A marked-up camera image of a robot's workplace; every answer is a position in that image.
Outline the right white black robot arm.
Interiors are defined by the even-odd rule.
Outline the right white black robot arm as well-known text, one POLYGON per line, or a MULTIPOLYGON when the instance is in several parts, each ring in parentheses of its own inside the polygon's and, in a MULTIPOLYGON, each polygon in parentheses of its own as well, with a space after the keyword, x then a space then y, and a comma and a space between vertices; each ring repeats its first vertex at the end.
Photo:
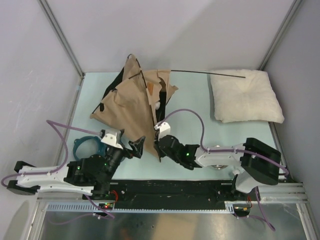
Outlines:
POLYGON ((161 158, 168 157, 188 170, 232 166, 235 173, 231 194, 238 201, 255 187, 279 183, 281 153, 253 137, 226 148, 215 146, 204 150, 198 144, 184 145, 176 137, 166 135, 155 141, 155 147, 161 158))

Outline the black tent pole front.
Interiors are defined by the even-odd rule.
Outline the black tent pole front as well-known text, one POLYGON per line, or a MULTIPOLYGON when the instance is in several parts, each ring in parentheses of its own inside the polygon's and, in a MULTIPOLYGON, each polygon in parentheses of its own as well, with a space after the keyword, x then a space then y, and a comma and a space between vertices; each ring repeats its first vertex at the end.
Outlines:
POLYGON ((138 95, 145 96, 141 109, 146 113, 140 113, 139 116, 151 122, 142 128, 146 131, 145 149, 156 157, 159 154, 154 143, 156 139, 154 126, 165 117, 169 73, 159 69, 142 70, 138 59, 133 54, 128 55, 124 66, 123 78, 131 79, 142 87, 142 92, 138 95), (158 101, 160 101, 160 108, 156 110, 155 103, 158 101))

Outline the beige fabric pet tent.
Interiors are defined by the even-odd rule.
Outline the beige fabric pet tent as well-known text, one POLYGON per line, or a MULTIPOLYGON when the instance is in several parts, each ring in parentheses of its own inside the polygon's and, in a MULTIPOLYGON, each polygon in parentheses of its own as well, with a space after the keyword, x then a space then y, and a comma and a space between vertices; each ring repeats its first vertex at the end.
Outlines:
MULTIPOLYGON (((169 72, 167 80, 167 105, 171 97, 178 90, 178 87, 171 85, 170 83, 171 70, 159 70, 169 72)), ((140 84, 135 83, 131 79, 124 79, 122 77, 122 82, 101 99, 100 103, 91 113, 90 118, 114 129, 124 129, 124 135, 130 141, 135 141, 140 137, 145 136, 144 134, 146 131, 143 130, 144 125, 152 123, 139 116, 139 114, 146 113, 142 110, 142 103, 145 101, 145 96, 138 95, 141 93, 142 87, 140 84)))

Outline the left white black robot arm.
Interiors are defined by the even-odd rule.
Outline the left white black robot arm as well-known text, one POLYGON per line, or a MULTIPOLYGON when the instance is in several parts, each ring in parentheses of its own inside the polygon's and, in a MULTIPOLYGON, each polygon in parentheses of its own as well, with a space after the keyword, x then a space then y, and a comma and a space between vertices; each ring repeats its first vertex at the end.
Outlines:
POLYGON ((60 166, 36 167, 17 161, 15 174, 3 185, 17 195, 65 192, 82 194, 96 200, 107 199, 111 194, 112 178, 124 159, 141 158, 145 136, 129 141, 129 148, 122 143, 124 130, 110 128, 100 132, 99 139, 106 147, 105 155, 93 154, 78 161, 60 166))

